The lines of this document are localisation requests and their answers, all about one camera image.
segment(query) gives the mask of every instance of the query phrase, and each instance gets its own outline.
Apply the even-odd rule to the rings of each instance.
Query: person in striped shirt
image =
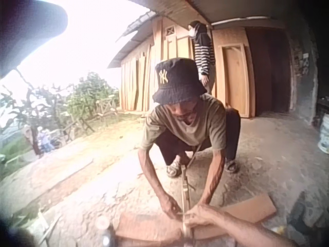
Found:
[[[199,21],[189,24],[189,35],[194,43],[194,59],[199,71],[199,79],[211,94],[215,82],[215,55],[207,26]]]

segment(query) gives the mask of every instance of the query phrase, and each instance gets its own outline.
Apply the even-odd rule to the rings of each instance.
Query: white bucket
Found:
[[[318,147],[321,151],[329,154],[329,114],[325,114],[322,118]]]

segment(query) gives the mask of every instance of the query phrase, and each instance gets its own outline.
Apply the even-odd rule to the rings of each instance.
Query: dark pants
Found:
[[[241,118],[236,109],[226,109],[226,159],[234,160],[237,151],[237,143],[239,142],[241,127]],[[176,156],[183,151],[194,151],[195,147],[191,147],[171,133],[168,129],[164,131],[156,140],[155,144],[159,147],[166,165],[170,165]],[[211,143],[209,137],[205,139],[201,145],[200,151],[210,148]]]

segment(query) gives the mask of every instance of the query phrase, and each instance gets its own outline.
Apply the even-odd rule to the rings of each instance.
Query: black bucket hat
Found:
[[[176,104],[191,100],[207,92],[199,81],[194,60],[173,58],[155,67],[159,89],[153,100],[159,104]]]

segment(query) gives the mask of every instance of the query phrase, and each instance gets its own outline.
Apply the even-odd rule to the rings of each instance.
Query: person in background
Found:
[[[43,131],[41,126],[38,127],[38,140],[41,142],[41,145],[45,149],[46,153],[49,153],[55,149],[50,143],[46,131]]]
[[[194,60],[199,72],[199,80],[206,88],[207,93],[211,94],[211,90],[215,83],[215,55],[212,42],[207,34],[207,26],[199,21],[189,24],[189,36],[194,43]]]
[[[188,211],[184,222],[190,227],[208,224],[219,226],[245,247],[298,247],[295,242],[261,225],[240,220],[206,204],[198,204]]]

